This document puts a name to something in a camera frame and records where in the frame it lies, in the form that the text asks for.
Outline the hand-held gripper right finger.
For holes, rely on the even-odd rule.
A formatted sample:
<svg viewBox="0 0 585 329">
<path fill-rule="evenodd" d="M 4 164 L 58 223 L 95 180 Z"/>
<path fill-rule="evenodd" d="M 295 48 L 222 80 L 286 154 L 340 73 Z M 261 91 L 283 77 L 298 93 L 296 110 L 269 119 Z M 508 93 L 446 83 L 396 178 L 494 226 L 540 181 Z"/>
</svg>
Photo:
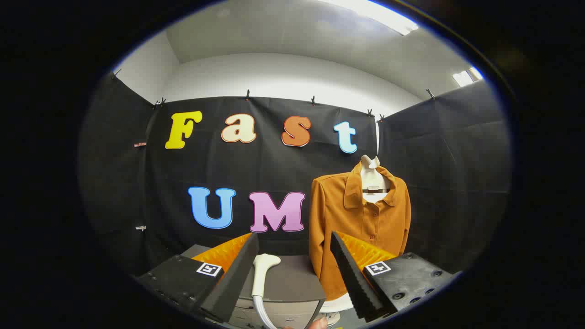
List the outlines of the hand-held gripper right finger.
<svg viewBox="0 0 585 329">
<path fill-rule="evenodd" d="M 404 313 L 460 276 L 417 254 L 395 256 L 346 233 L 331 233 L 330 251 L 356 314 L 366 322 Z"/>
</svg>

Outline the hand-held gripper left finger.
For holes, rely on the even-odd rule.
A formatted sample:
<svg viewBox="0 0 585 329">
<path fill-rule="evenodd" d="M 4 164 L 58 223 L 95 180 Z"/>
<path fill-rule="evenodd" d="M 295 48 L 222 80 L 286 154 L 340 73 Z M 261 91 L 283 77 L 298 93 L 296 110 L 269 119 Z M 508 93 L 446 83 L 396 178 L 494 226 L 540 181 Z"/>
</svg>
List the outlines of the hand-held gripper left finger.
<svg viewBox="0 0 585 329">
<path fill-rule="evenodd" d="M 258 235 L 247 233 L 196 256 L 171 256 L 136 280 L 182 313 L 224 323 L 258 252 Z"/>
</svg>

